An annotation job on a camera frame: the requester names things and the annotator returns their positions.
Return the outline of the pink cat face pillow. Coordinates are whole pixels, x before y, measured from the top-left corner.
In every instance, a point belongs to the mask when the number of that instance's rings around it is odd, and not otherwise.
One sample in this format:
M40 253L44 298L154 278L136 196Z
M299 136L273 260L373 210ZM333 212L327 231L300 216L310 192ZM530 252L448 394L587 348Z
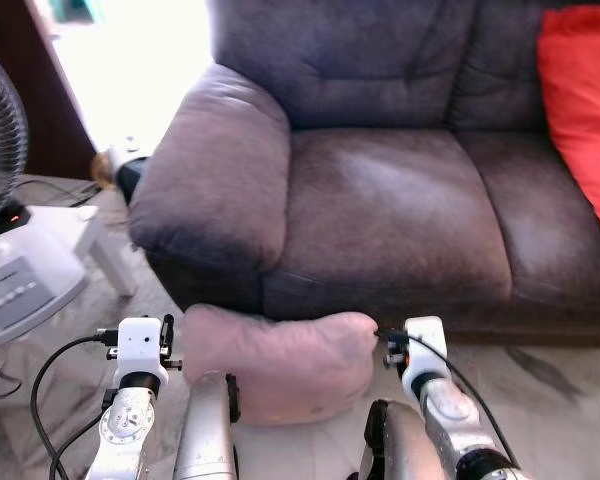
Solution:
M372 380L377 324L360 312L271 321L196 303L182 317L184 375L226 372L239 387L240 419L303 424L350 410Z

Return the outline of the dark purple-grey fabric sofa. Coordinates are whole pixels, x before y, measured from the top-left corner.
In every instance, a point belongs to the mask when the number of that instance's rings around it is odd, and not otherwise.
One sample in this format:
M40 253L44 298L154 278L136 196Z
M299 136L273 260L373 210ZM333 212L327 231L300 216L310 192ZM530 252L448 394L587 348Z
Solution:
M543 15L600 0L207 0L212 61L128 211L181 308L434 315L600 347L600 220L552 145Z

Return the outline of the black and white floor object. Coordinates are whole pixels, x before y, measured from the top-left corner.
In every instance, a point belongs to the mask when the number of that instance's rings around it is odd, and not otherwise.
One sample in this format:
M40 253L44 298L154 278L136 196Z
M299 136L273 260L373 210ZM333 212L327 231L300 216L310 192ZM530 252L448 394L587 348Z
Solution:
M146 170L146 161L150 157L150 152L134 147L114 146L109 150L109 156L111 156L113 184L121 192L123 202L130 206Z

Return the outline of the silver right robot leg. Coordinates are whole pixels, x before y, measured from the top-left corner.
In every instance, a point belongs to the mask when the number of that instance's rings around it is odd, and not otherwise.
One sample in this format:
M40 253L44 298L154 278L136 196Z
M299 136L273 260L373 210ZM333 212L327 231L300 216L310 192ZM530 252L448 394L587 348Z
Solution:
M363 439L358 474L347 480L448 480L422 416L409 404L376 399L370 404Z

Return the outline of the silver robot leg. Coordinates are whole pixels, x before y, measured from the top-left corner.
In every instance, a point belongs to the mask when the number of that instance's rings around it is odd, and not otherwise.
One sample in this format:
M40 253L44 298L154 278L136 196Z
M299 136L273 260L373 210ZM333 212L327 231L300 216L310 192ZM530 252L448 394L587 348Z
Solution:
M237 480L232 425L239 420L235 375L209 371L191 381L173 480Z
M370 404L363 439L358 474L347 480L448 480L422 416L409 404L376 399Z

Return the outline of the silver left robot leg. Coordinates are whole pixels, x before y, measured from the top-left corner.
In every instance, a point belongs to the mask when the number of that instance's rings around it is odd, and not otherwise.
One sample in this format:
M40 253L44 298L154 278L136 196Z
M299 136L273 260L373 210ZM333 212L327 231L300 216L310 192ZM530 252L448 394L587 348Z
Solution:
M209 371L191 381L173 480L237 480L232 425L239 420L235 375Z

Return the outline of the small white table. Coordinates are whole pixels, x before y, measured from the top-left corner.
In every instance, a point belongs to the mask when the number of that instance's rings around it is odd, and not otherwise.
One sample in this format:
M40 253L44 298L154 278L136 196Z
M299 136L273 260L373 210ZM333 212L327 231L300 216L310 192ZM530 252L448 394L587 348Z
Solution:
M128 269L125 243L104 228L99 207L29 206L31 224L48 229L54 238L79 257L90 257L120 296L135 296L137 284Z

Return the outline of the white standing fan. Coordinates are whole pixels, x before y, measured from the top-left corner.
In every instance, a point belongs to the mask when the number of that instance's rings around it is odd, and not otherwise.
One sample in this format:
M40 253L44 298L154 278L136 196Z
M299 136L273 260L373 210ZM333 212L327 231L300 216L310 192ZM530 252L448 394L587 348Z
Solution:
M0 64L0 207L16 198L29 156L29 125ZM0 344L61 310L85 285L85 268L48 229L29 223L0 236Z

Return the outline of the round wooden object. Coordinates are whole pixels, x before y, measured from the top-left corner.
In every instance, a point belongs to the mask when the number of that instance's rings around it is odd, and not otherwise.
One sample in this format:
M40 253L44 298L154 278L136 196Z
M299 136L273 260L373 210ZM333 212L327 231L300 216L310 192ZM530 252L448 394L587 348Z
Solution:
M96 152L90 163L91 182L102 189L114 189L112 157L107 151Z

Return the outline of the black box with red light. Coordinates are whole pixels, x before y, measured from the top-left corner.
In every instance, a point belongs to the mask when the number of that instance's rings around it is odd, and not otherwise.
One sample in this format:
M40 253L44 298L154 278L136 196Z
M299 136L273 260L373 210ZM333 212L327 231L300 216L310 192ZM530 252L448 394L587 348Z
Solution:
M9 230L25 227L31 216L29 207L17 198L9 198L6 204L0 207L0 236Z

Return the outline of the dark brown wooden door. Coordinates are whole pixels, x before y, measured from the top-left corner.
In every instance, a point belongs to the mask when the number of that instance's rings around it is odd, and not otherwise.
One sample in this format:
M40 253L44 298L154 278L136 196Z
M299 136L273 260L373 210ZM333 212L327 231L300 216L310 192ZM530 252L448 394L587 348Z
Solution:
M0 64L24 105L25 172L90 180L96 150L32 0L0 0Z

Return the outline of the red cushion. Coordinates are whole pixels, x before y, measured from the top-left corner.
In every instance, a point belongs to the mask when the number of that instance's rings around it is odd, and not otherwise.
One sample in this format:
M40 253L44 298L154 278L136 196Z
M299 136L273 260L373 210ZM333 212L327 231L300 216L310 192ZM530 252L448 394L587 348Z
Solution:
M544 13L537 67L553 146L600 219L600 5Z

